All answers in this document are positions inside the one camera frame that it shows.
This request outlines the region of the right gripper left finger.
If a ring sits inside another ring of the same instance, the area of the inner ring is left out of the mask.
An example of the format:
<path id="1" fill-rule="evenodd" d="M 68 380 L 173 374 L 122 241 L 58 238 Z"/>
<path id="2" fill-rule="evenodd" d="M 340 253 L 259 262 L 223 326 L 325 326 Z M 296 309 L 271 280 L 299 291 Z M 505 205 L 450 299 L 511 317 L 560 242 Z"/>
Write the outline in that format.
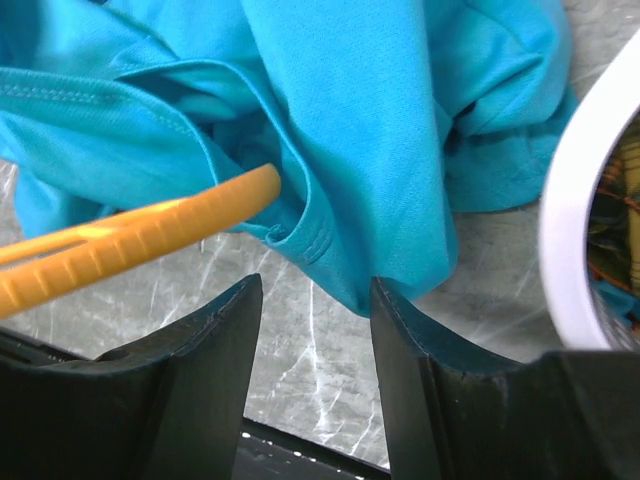
<path id="1" fill-rule="evenodd" d="M 228 479 L 254 362 L 262 281 L 85 359 L 1 332 L 5 479 Z"/>

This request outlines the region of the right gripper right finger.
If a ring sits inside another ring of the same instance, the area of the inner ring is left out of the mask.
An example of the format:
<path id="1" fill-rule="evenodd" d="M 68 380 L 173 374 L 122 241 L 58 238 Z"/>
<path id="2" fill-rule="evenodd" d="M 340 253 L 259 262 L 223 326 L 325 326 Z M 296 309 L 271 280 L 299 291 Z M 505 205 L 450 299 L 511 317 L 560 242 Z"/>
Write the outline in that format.
<path id="1" fill-rule="evenodd" d="M 635 479 L 639 357 L 519 363 L 371 283 L 370 328 L 395 479 Z"/>

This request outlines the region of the yellow plastic hanger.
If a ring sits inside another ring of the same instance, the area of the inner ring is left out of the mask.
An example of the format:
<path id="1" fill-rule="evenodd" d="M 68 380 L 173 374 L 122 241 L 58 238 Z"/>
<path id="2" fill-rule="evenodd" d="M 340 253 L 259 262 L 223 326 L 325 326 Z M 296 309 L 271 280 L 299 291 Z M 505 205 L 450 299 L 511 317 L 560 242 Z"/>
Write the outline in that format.
<path id="1" fill-rule="evenodd" d="M 150 205 L 1 250 L 1 316 L 24 312 L 228 230 L 281 190 L 263 165 L 198 195 Z"/>

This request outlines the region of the teal t shirt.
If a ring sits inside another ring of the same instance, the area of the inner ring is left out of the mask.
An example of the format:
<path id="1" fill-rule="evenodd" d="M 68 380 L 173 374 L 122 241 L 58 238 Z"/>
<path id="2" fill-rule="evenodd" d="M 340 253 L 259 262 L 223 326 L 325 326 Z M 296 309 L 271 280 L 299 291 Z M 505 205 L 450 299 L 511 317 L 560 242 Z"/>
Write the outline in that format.
<path id="1" fill-rule="evenodd" d="M 559 1 L 5 1 L 1 155 L 36 237 L 262 164 L 241 230 L 358 315 L 539 196 L 575 97 Z"/>

